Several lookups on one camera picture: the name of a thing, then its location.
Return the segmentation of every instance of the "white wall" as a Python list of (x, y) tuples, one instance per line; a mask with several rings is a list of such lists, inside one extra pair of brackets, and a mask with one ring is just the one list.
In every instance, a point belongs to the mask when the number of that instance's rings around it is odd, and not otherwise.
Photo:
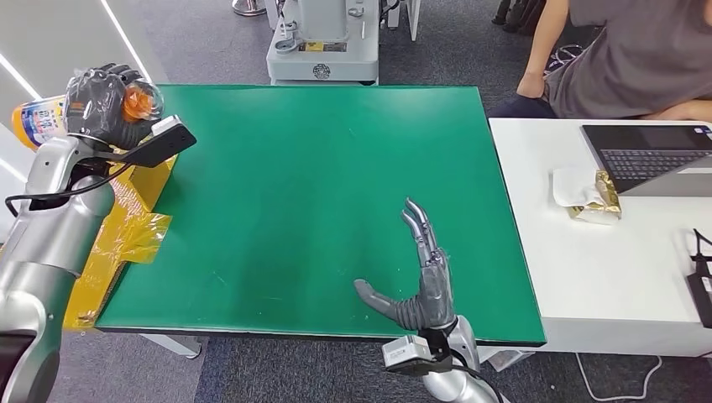
[[(0, 0), (0, 55), (42, 97), (64, 93), (74, 69), (108, 62), (139, 62), (154, 82), (167, 82), (144, 29), (123, 0)], [(111, 13), (124, 32), (124, 39)], [(0, 65), (0, 197), (21, 193), (34, 153), (8, 129), (12, 110), (31, 101), (26, 91)], [(0, 204), (0, 242), (12, 216)]]
[(22, 145), (0, 124), (0, 243), (5, 242), (14, 217), (5, 208), (5, 197), (24, 192), (24, 183), (32, 165), (34, 152)]

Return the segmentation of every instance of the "metal table leg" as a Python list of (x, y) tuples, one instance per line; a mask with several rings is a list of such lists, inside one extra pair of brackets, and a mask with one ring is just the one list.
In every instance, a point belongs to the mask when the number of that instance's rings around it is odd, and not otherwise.
[(173, 353), (182, 355), (187, 359), (194, 359), (200, 355), (202, 346), (194, 336), (172, 336), (167, 334), (140, 333), (144, 338), (168, 348)]
[(244, 17), (267, 13), (264, 0), (233, 0), (233, 11)]

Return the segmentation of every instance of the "green table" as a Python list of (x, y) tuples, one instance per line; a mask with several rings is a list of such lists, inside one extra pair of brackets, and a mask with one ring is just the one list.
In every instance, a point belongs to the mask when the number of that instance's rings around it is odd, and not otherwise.
[(124, 271), (97, 327), (400, 336), (352, 281), (417, 290), (399, 217), (411, 196), (451, 257), (475, 336), (545, 343), (476, 88), (162, 88), (198, 143), (155, 208), (174, 216), (155, 262)]

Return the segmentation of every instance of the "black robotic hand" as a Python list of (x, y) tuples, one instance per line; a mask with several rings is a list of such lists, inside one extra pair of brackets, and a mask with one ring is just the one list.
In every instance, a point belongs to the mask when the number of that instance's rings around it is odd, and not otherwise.
[[(124, 100), (143, 93), (153, 105), (150, 114), (126, 119)], [(67, 85), (65, 125), (67, 132), (78, 133), (120, 149), (131, 150), (151, 133), (160, 120), (163, 100), (154, 87), (128, 65), (110, 63), (88, 69), (72, 78)]]
[(421, 266), (417, 295), (393, 301), (375, 291), (366, 280), (356, 280), (353, 285), (366, 305), (406, 330), (447, 327), (455, 322), (448, 258), (435, 242), (425, 210), (410, 198), (406, 199), (406, 209), (411, 214), (403, 210), (400, 216), (411, 228)]

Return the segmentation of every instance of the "silver robotic arm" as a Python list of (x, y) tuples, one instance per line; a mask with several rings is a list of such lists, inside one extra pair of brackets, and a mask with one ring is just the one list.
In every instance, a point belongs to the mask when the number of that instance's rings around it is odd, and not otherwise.
[[(69, 113), (71, 134), (39, 147), (25, 194), (6, 201), (17, 219), (0, 255), (0, 403), (39, 403), (50, 395), (72, 288), (113, 207), (108, 182), (130, 165), (156, 166), (196, 142), (175, 116), (123, 123), (123, 87), (137, 74), (107, 65), (71, 81), (67, 101), (83, 105), (82, 115), (71, 121)], [(97, 102), (105, 107), (93, 113)], [(117, 144), (132, 148), (114, 154), (110, 145)], [(109, 161), (123, 167), (109, 175)], [(13, 200), (21, 201), (17, 211)]]
[(410, 198), (400, 214), (416, 241), (421, 266), (417, 295), (403, 301), (383, 296), (366, 280), (354, 281), (368, 306), (405, 330), (416, 330), (383, 346), (385, 369), (421, 376), (436, 399), (453, 403), (504, 402), (504, 397), (479, 374), (479, 357), (472, 327), (455, 314), (447, 255), (422, 207)]

